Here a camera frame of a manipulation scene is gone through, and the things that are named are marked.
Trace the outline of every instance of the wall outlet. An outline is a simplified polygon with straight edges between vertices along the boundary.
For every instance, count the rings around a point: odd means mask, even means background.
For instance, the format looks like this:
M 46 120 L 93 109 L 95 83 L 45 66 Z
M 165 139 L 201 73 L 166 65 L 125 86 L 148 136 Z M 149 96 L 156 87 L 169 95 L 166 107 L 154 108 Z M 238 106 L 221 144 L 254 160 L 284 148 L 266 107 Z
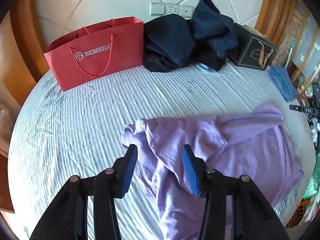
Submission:
M 179 15 L 184 17 L 184 18 L 192 18 L 193 14 L 193 6 L 191 5 L 180 5 L 180 12 Z
M 159 16 L 164 15 L 165 3 L 164 2 L 152 2 L 150 3 L 150 15 Z
M 179 14 L 180 5 L 176 3 L 165 4 L 165 14 Z

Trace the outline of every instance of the mattress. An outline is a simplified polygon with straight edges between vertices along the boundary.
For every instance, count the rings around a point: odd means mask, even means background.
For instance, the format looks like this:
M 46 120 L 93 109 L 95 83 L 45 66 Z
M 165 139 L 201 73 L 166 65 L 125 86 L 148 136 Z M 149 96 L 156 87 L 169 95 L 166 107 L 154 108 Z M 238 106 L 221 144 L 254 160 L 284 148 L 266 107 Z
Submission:
M 310 129 L 302 113 L 289 110 L 265 71 L 230 63 L 208 73 L 195 66 L 171 73 L 137 67 L 67 92 L 60 89 L 51 71 L 46 73 L 23 105 L 11 139 L 8 178 L 15 212 L 30 236 L 70 176 L 94 176 L 124 155 L 121 132 L 136 119 L 249 113 L 269 99 L 283 111 L 283 131 L 304 171 L 303 180 L 275 209 L 286 224 L 315 165 Z M 134 177 L 129 193 L 116 200 L 116 210 L 123 239 L 163 238 L 155 206 Z M 94 239 L 92 197 L 88 236 Z

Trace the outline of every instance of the circular b logo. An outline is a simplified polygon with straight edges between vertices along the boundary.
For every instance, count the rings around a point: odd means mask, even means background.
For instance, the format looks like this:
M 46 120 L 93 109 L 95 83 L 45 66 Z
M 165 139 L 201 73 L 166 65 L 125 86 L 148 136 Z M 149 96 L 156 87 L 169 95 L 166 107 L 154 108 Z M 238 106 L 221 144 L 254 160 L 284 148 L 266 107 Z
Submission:
M 82 52 L 76 52 L 75 55 L 76 55 L 77 60 L 82 60 L 84 57 Z

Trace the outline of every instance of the blue gripper pad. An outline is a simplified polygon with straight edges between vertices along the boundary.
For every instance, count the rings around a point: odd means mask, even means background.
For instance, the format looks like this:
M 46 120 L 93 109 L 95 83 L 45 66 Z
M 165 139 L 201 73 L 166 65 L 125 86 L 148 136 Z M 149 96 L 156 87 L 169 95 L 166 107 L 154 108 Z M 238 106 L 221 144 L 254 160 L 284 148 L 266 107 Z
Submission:
M 195 158 L 195 156 L 189 145 L 184 145 L 182 147 L 181 158 L 189 180 L 191 192 L 198 198 L 200 196 L 199 177 L 193 163 L 193 158 Z
M 129 191 L 134 168 L 136 167 L 138 159 L 138 148 L 134 144 L 131 144 L 127 150 L 126 155 L 127 154 L 129 154 L 129 159 L 126 164 L 126 169 L 122 178 L 122 197 L 124 197 L 124 195 Z

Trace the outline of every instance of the navy blue cloth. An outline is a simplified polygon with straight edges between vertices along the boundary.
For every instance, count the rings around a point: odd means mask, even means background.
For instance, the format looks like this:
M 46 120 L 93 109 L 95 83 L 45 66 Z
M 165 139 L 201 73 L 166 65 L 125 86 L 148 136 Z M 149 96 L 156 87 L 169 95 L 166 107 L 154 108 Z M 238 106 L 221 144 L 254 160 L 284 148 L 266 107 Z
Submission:
M 291 83 L 287 69 L 281 66 L 273 66 L 270 68 L 268 74 L 275 87 L 287 102 L 297 97 L 297 90 Z
M 169 72 L 198 62 L 218 71 L 237 46 L 233 20 L 211 0 L 200 0 L 191 20 L 170 14 L 144 24 L 143 65 Z

